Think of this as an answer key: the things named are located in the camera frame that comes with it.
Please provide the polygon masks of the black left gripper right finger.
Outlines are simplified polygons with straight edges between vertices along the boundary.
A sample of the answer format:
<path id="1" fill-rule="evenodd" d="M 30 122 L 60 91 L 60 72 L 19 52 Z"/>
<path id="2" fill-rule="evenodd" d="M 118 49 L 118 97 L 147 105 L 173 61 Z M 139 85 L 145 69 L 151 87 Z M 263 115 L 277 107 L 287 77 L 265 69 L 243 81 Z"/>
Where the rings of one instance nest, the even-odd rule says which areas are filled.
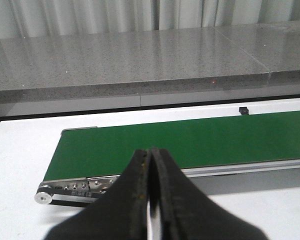
<path id="1" fill-rule="evenodd" d="M 163 240 L 265 240 L 262 230 L 208 198 L 166 149 L 151 149 L 150 201 L 159 208 Z"/>

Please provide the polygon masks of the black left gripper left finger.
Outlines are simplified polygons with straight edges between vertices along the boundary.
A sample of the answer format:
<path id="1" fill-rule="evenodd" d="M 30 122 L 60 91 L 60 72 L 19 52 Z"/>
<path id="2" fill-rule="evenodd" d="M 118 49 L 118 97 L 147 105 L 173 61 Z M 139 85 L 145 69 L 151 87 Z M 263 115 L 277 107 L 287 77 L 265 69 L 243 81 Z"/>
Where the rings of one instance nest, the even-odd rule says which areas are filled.
<path id="1" fill-rule="evenodd" d="M 54 226 L 47 240 L 145 240 L 150 153 L 136 150 L 114 184 L 94 203 Z"/>

